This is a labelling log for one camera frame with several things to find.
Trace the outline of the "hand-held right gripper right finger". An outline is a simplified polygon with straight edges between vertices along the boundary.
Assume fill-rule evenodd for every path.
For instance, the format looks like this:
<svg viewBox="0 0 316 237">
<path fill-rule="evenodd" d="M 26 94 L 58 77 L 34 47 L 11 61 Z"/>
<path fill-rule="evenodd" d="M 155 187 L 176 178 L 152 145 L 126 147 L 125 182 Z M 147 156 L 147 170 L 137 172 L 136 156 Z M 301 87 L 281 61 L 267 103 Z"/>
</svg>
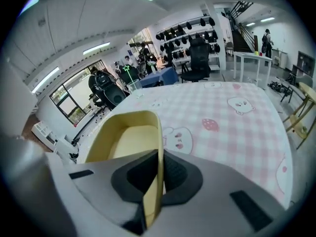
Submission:
<svg viewBox="0 0 316 237">
<path fill-rule="evenodd" d="M 250 237 L 285 215 L 275 197 L 235 169 L 192 155 L 167 154 L 196 166 L 203 182 L 185 204 L 161 209 L 149 237 Z"/>
</svg>

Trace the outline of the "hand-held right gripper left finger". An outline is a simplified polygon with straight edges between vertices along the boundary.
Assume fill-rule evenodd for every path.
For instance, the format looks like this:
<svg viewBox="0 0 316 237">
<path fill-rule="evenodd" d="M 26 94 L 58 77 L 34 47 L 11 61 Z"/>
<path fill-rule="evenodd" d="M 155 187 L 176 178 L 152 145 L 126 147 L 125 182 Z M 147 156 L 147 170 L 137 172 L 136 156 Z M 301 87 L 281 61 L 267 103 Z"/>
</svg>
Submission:
<svg viewBox="0 0 316 237">
<path fill-rule="evenodd" d="M 158 151 L 64 165 L 47 154 L 57 237 L 133 237 L 158 216 Z"/>
</svg>

